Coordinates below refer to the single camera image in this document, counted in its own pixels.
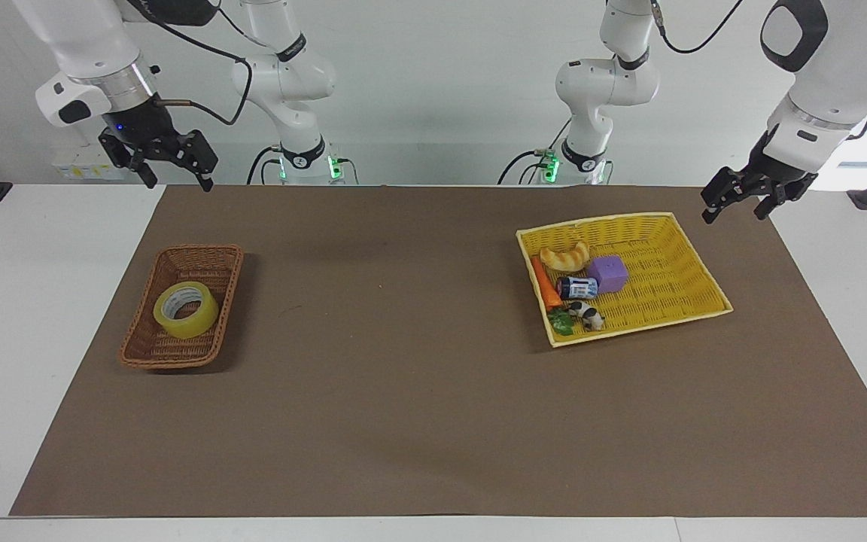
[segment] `toy carrot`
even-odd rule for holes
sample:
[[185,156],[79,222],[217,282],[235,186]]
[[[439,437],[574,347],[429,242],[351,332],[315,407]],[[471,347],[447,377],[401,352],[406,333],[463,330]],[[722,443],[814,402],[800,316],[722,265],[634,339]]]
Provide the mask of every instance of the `toy carrot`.
[[540,257],[531,258],[531,265],[534,267],[534,275],[537,276],[537,285],[540,287],[540,298],[544,299],[544,306],[550,311],[555,306],[561,305],[561,296],[557,295],[554,285],[551,285],[551,280],[547,278],[547,271],[544,271],[544,264],[540,262]]

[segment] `white table surface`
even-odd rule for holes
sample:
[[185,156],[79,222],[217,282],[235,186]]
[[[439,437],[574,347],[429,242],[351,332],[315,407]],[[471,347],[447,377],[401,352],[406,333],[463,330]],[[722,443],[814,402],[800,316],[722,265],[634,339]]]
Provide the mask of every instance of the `white table surface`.
[[[0,203],[0,540],[867,541],[867,519],[6,518],[161,195],[17,185]],[[867,385],[867,213],[811,193],[774,222]]]

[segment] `small can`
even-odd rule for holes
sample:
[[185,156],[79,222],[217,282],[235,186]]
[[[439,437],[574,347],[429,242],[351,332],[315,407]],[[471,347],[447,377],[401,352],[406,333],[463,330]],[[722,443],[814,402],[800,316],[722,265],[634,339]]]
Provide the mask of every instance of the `small can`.
[[557,291],[561,299],[593,299],[598,297],[598,281],[561,277],[557,280]]

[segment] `tape roll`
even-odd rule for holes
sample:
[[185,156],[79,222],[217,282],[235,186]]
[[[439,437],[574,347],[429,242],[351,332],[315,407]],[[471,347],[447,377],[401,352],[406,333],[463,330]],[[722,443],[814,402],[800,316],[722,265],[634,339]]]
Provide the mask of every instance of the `tape roll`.
[[[176,312],[179,312],[183,305],[196,301],[199,301],[196,312],[176,319]],[[159,296],[152,315],[169,335],[176,339],[193,339],[213,327],[220,316],[220,306],[202,282],[179,282]]]

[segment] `bread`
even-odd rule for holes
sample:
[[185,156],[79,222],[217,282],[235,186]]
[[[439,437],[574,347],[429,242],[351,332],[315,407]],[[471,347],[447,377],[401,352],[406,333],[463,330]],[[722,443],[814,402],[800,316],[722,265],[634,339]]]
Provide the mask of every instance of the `bread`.
[[574,273],[584,269],[591,260],[591,249],[584,241],[579,241],[573,249],[556,253],[547,247],[540,249],[540,261],[555,271]]

